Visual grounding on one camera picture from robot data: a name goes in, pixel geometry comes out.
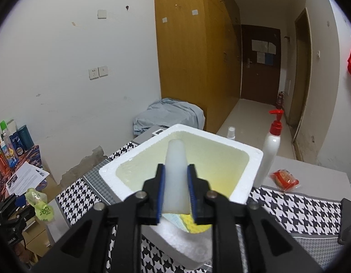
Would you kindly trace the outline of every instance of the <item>houndstooth tablecloth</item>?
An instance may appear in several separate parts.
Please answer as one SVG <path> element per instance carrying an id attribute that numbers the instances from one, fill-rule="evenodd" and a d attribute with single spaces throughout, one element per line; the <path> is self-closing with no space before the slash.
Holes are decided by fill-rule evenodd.
<path id="1" fill-rule="evenodd" d="M 98 170 L 110 160 L 116 159 L 136 146 L 137 144 L 133 142 L 126 144 L 109 156 L 109 160 L 103 161 L 57 196 L 57 202 L 70 225 L 77 222 L 96 202 L 115 203 L 111 190 L 98 174 Z M 283 193 L 278 189 L 264 186 L 253 188 L 249 196 L 291 233 L 322 268 L 326 268 L 342 248 L 342 245 L 337 243 L 341 220 L 340 202 L 312 198 L 298 193 Z M 110 253 L 115 236 L 116 228 L 113 229 L 109 244 L 107 269 L 111 266 Z M 141 243 L 141 257 L 143 273 L 212 272 L 211 261 L 197 270 L 185 269 L 144 236 Z"/>

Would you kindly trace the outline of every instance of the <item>white foam box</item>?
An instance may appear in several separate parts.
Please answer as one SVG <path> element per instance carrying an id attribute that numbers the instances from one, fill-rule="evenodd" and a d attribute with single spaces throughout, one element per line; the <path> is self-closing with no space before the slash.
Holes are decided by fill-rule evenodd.
<path id="1" fill-rule="evenodd" d="M 183 140 L 188 164 L 198 177 L 230 201 L 245 204 L 263 156 L 261 150 L 212 133 L 177 124 L 121 155 L 99 170 L 117 202 L 142 189 L 165 163 L 168 142 Z M 161 217 L 157 226 L 142 226 L 143 235 L 187 269 L 196 269 L 212 258 L 211 229 L 188 233 Z"/>

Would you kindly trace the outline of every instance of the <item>tiled floor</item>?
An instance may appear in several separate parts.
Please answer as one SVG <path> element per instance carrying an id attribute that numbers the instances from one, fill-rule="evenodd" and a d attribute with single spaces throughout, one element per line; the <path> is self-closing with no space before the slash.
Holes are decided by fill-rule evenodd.
<path id="1" fill-rule="evenodd" d="M 262 149 L 265 136 L 269 132 L 271 123 L 275 120 L 275 115 L 270 115 L 269 111 L 274 109 L 275 107 L 272 105 L 240 99 L 217 134 L 225 137 L 229 126 L 234 126 L 236 129 L 235 140 Z M 291 132 L 284 116 L 282 124 L 283 130 L 277 155 L 295 159 L 294 149 L 291 144 Z"/>

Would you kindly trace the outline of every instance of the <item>metal bolt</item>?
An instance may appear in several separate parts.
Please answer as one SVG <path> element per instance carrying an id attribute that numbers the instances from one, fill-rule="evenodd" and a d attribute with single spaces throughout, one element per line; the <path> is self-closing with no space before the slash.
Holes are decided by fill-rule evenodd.
<path id="1" fill-rule="evenodd" d="M 148 194 L 145 191 L 136 192 L 135 197 L 138 199 L 144 199 Z"/>
<path id="2" fill-rule="evenodd" d="M 93 206 L 93 209 L 97 211 L 104 210 L 105 208 L 106 208 L 106 205 L 103 202 L 97 202 Z"/>
<path id="3" fill-rule="evenodd" d="M 217 197 L 217 192 L 208 190 L 206 193 L 206 196 L 210 199 L 215 199 Z"/>
<path id="4" fill-rule="evenodd" d="M 249 203 L 249 208 L 252 209 L 252 210 L 257 210 L 259 208 L 259 204 L 255 201 L 251 201 Z"/>

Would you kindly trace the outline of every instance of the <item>green cap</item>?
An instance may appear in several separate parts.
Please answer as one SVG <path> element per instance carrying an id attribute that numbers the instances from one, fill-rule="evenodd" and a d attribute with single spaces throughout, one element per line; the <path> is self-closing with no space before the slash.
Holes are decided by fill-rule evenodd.
<path id="1" fill-rule="evenodd" d="M 1 130 L 5 130 L 6 128 L 8 128 L 8 127 L 6 126 L 6 122 L 5 122 L 4 120 L 2 120 L 2 121 L 0 122 L 0 127 L 1 127 Z"/>

